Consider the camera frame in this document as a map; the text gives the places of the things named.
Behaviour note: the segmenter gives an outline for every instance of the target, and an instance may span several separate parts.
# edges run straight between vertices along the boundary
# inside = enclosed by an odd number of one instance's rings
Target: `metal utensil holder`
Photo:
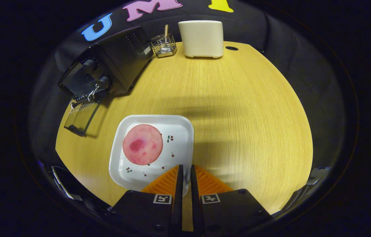
[[[150,39],[152,49],[158,58],[172,56],[176,53],[176,44],[173,35],[158,35]]]

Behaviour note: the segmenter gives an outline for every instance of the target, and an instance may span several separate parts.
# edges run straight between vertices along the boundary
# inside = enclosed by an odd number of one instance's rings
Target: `pink round slice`
[[[160,132],[155,127],[146,124],[132,128],[122,143],[125,157],[136,165],[154,162],[162,152],[162,147]]]

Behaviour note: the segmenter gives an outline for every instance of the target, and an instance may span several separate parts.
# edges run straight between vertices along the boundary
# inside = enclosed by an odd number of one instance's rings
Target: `black knob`
[[[95,60],[87,60],[83,63],[84,72],[90,74],[98,68],[98,63]]]
[[[106,89],[111,84],[111,80],[107,76],[101,76],[98,79],[97,84],[99,88]]]

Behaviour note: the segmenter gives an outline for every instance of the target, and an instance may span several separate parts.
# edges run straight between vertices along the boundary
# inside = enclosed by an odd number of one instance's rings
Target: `round wooden table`
[[[174,114],[194,126],[193,164],[233,189],[248,189],[273,214],[303,187],[313,159],[304,109],[288,81],[247,44],[224,42],[218,59],[154,58],[130,94],[102,102],[85,137],[63,128],[56,151],[69,171],[109,205],[126,192],[108,165],[119,122],[131,114]],[[183,200],[183,230],[191,231],[191,191]]]

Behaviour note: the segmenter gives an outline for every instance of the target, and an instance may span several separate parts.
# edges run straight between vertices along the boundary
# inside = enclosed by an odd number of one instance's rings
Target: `metal clip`
[[[95,85],[95,90],[93,90],[88,96],[87,96],[87,100],[90,102],[91,98],[94,99],[95,98],[95,93],[96,91],[99,89],[99,85],[96,83]]]

